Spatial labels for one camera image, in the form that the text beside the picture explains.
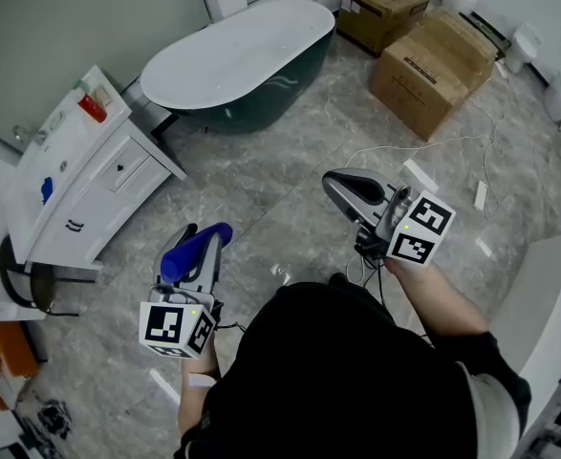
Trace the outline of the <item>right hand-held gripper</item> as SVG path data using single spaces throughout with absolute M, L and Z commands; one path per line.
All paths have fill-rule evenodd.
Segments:
M 455 210 L 427 190 L 403 186 L 393 196 L 387 179 L 370 169 L 331 170 L 322 185 L 350 221 L 375 226 L 361 229 L 355 245 L 371 263 L 392 258 L 427 267 L 455 218 Z M 389 203 L 381 214 L 383 202 Z

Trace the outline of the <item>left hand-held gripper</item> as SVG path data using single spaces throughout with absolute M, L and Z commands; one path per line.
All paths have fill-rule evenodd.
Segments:
M 209 238 L 199 262 L 181 282 L 162 281 L 163 256 L 197 229 L 197 224 L 187 224 L 165 242 L 153 264 L 148 299 L 140 304 L 139 343 L 163 357 L 198 359 L 219 321 L 220 303 L 213 295 L 223 248 L 219 235 Z

